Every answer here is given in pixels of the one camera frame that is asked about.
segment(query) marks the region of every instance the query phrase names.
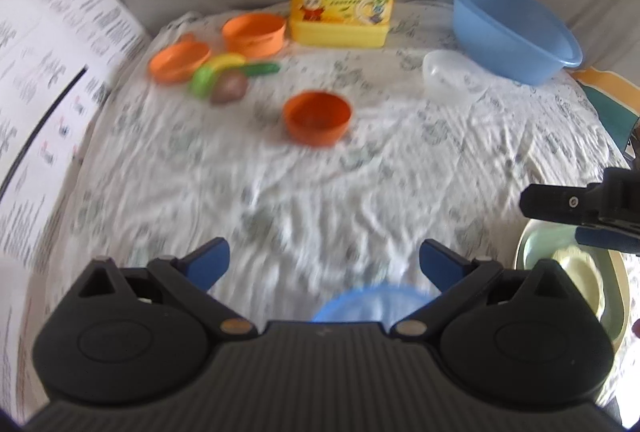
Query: metal screw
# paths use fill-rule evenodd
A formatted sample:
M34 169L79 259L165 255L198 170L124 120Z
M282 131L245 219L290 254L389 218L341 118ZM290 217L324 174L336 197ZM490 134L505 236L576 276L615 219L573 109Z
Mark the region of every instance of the metal screw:
M396 332L404 336L420 336L427 331L427 324L420 320L405 320L396 323Z
M254 325L243 318L229 318L220 323L220 330L227 335L245 335L251 332Z

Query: green plate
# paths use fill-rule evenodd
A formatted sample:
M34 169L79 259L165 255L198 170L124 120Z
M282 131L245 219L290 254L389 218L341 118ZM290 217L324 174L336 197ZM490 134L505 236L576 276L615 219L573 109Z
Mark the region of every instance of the green plate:
M531 269L541 258L551 258L557 249L578 246L593 257L604 284L605 309L600 322L617 349L628 321L628 278L619 252L575 242L576 226L547 221L529 221L516 252L516 269Z

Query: wrinkled cloth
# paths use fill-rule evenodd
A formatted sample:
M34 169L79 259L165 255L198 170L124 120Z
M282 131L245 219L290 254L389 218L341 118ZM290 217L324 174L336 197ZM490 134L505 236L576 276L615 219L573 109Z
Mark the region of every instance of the wrinkled cloth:
M336 295L377 283L436 294L418 267L425 238L511 267L528 184L585 186L605 167L626 167L564 72L530 87L479 69L473 79L485 92L475 103L430 100L423 57L458 49L451 9L441 4L398 4L380 50L290 43L277 56L279 74L252 79L246 97L226 106L148 77L159 49L185 32L219 44L231 16L173 22L111 95L50 255L47 306L92 256L144 266L216 236L232 254L211 293L260 327L310 319ZM287 136L282 106L310 88L353 106L350 131L333 148ZM626 266L637 304L638 266ZM601 399L638 354L627 336Z

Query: white paper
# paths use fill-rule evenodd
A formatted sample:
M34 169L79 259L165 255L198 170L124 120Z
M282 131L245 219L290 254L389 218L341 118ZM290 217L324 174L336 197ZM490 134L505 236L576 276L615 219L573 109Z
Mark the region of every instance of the white paper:
M92 122L148 36L118 0L0 0L0 407L44 400L30 355Z

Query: orange bowl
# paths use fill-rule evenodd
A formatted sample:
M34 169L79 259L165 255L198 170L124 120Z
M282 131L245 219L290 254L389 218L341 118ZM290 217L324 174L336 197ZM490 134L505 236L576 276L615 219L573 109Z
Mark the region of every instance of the orange bowl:
M222 27L226 50L247 58L273 56L284 45L287 21L278 15L247 13L232 18Z
M211 49L206 43L186 38L151 58L148 71L158 83L189 81L210 56Z
M335 145L351 120L348 101L323 90L308 90L290 98L282 108L293 139L312 147Z

